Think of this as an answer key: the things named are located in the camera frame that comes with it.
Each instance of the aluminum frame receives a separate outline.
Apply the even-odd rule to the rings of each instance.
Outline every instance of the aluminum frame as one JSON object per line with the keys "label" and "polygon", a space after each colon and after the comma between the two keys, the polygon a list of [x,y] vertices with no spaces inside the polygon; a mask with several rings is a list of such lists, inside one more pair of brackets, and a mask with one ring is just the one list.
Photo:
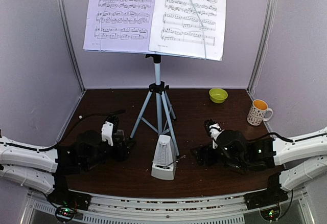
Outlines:
{"label": "aluminum frame", "polygon": [[267,51],[267,41],[269,33],[272,29],[272,23],[275,16],[275,9],[276,9],[276,2],[277,0],[268,0],[267,4],[267,10],[266,10],[266,17],[264,21],[264,26],[262,30],[261,40],[259,43],[258,52],[256,54],[255,63],[253,66],[253,71],[251,74],[251,78],[248,85],[248,92],[250,94],[253,94],[255,83],[257,82],[259,75],[260,75],[260,69],[262,67],[262,63],[265,59],[266,51]]}
{"label": "aluminum frame", "polygon": [[66,44],[67,44],[67,48],[68,48],[68,53],[69,53],[69,56],[70,56],[70,59],[71,59],[71,64],[73,66],[73,71],[74,71],[75,77],[77,79],[80,91],[84,92],[85,91],[85,86],[84,86],[84,83],[83,83],[83,79],[82,79],[82,76],[81,76],[80,69],[78,67],[78,63],[77,63],[77,59],[76,59],[76,55],[75,55],[75,51],[74,51],[74,47],[73,47],[72,37],[71,37],[71,33],[70,33],[69,27],[68,27],[68,20],[67,20],[67,15],[66,15],[66,10],[65,10],[65,3],[64,3],[64,0],[57,0],[57,2],[58,2],[59,10],[60,10],[60,16],[61,16],[62,26],[63,26],[63,29],[64,29],[64,34],[65,34]]}
{"label": "aluminum frame", "polygon": [[[105,220],[111,220],[111,223],[138,224],[210,223],[218,219],[239,218],[246,213],[258,211],[258,209],[247,210],[244,194],[189,198],[128,198],[91,194],[89,210],[79,211],[80,214],[76,221],[105,223]],[[314,224],[305,187],[294,190],[293,201],[296,200],[301,203],[301,211],[306,224]],[[53,214],[55,210],[46,202],[42,194],[32,190],[27,196],[25,205],[21,224],[30,223],[34,209],[49,214]]]}

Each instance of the mug handle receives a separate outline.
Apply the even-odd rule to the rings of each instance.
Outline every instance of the mug handle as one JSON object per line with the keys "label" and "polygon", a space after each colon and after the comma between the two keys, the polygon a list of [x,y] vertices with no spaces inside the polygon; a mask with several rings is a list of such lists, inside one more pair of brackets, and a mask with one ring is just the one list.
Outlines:
{"label": "mug handle", "polygon": [[267,109],[267,112],[268,112],[268,111],[270,111],[270,112],[271,112],[271,114],[270,114],[270,116],[269,116],[269,117],[267,117],[267,118],[263,118],[263,119],[262,119],[262,120],[263,120],[263,121],[265,121],[265,122],[269,121],[269,120],[271,119],[271,117],[272,117],[272,114],[273,114],[273,111],[272,111],[272,109],[271,109],[271,108],[268,108],[268,109]]}

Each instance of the wooden table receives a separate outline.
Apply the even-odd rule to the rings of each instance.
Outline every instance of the wooden table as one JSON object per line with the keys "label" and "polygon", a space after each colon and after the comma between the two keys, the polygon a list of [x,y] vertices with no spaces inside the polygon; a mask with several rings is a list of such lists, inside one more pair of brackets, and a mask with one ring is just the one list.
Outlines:
{"label": "wooden table", "polygon": [[[88,90],[78,106],[68,129],[79,115],[104,113],[125,109],[120,115],[119,129],[128,138],[144,102],[147,89]],[[190,149],[210,142],[203,122],[213,119],[223,129],[240,130],[247,139],[267,132],[264,124],[251,126],[246,116],[251,100],[245,90],[229,89],[228,99],[223,104],[214,104],[209,99],[208,89],[170,89],[177,121],[173,122],[180,155],[186,155],[177,166],[173,181],[162,181],[151,176],[151,165],[158,135],[141,122],[135,135],[137,145],[130,158],[122,163],[108,160],[90,172],[67,176],[72,190],[97,194],[127,197],[194,197],[213,196],[263,189],[268,176],[281,167],[263,172],[248,172],[240,175],[223,167],[221,163],[211,167],[198,166]],[[145,118],[156,124],[155,95],[152,96]],[[101,131],[105,117],[91,117],[82,121],[67,137],[65,143],[75,141],[77,134],[86,130]]]}

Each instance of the wire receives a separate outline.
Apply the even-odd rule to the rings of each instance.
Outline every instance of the wire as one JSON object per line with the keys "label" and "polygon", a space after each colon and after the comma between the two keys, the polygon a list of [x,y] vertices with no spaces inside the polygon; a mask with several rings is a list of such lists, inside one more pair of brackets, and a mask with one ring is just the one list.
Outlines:
{"label": "wire", "polygon": [[306,137],[306,138],[295,140],[295,142],[305,141],[305,140],[308,140],[308,139],[316,138],[316,137],[319,137],[319,136],[326,136],[326,135],[327,135],[327,133],[321,133],[319,135],[309,136],[309,137]]}
{"label": "wire", "polygon": [[286,137],[283,137],[279,134],[277,134],[276,132],[271,132],[271,133],[267,133],[263,136],[260,136],[258,138],[255,138],[255,139],[252,139],[252,140],[248,140],[248,142],[254,142],[254,141],[257,141],[257,140],[260,140],[260,139],[263,139],[264,137],[267,137],[267,136],[277,136],[278,138],[280,138],[282,141],[285,141],[285,142],[289,142],[289,143],[293,143],[294,141],[292,141],[291,139],[288,139]]}
{"label": "wire", "polygon": [[99,117],[106,117],[106,116],[114,116],[114,115],[119,115],[124,113],[125,110],[121,109],[121,110],[117,110],[114,111],[112,113],[109,114],[100,114],[100,113],[95,113],[95,114],[89,114],[86,115],[85,117],[82,117],[80,120],[78,120],[71,128],[70,130],[66,133],[66,136],[63,137],[59,142],[57,142],[56,144],[54,144],[53,146],[47,147],[47,148],[42,148],[42,149],[37,149],[34,147],[28,147],[28,146],[22,146],[22,145],[18,145],[18,144],[14,144],[14,143],[6,143],[6,145],[8,146],[12,146],[12,147],[17,147],[17,148],[21,148],[21,149],[26,149],[26,150],[31,150],[31,151],[39,151],[39,152],[44,152],[44,151],[50,151],[54,148],[56,148],[57,146],[59,146],[64,140],[66,140],[66,138],[69,136],[69,134],[74,130],[74,128],[83,120],[89,118],[89,117],[94,117],[94,116],[99,116]]}
{"label": "wire", "polygon": [[103,14],[105,13],[107,7],[108,7],[108,3],[110,2],[110,0],[107,1],[106,6],[102,12],[101,18],[100,18],[100,52],[102,52],[102,48],[101,48],[101,40],[102,40],[102,19],[103,19]]}
{"label": "wire", "polygon": [[201,18],[200,18],[200,16],[199,16],[199,14],[198,14],[198,11],[196,11],[196,8],[194,7],[194,4],[193,4],[192,0],[190,0],[190,2],[191,2],[191,5],[192,5],[194,11],[196,12],[196,15],[197,15],[198,18],[199,18],[199,21],[200,21],[200,24],[201,24],[201,29],[202,29],[202,38],[203,38],[203,46],[204,46],[204,57],[205,57],[205,60],[207,60],[207,58],[206,58],[206,46],[205,46],[204,26],[203,26],[203,23],[202,23],[202,21],[201,21]]}
{"label": "wire", "polygon": [[292,196],[291,196],[290,204],[288,205],[287,210],[283,213],[283,215],[281,217],[278,218],[278,220],[282,219],[287,214],[287,212],[290,210],[292,202],[293,202],[293,195],[294,195],[294,193],[293,193],[293,189],[292,189]]}

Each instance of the white wall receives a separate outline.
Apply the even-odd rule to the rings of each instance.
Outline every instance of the white wall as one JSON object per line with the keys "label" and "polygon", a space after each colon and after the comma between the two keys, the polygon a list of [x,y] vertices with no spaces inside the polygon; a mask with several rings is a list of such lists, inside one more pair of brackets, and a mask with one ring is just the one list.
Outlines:
{"label": "white wall", "polygon": [[[274,109],[273,131],[296,136],[327,126],[326,0],[278,0],[255,98]],[[307,185],[325,224],[327,175]]]}
{"label": "white wall", "polygon": [[[142,54],[83,51],[88,0],[65,0],[77,61],[87,88],[138,88],[154,82]],[[223,62],[162,58],[162,79],[171,87],[246,88],[256,58],[267,0],[227,0]]]}
{"label": "white wall", "polygon": [[[79,88],[56,0],[0,0],[0,128],[11,139],[55,143]],[[0,180],[0,223],[18,223],[27,189]]]}

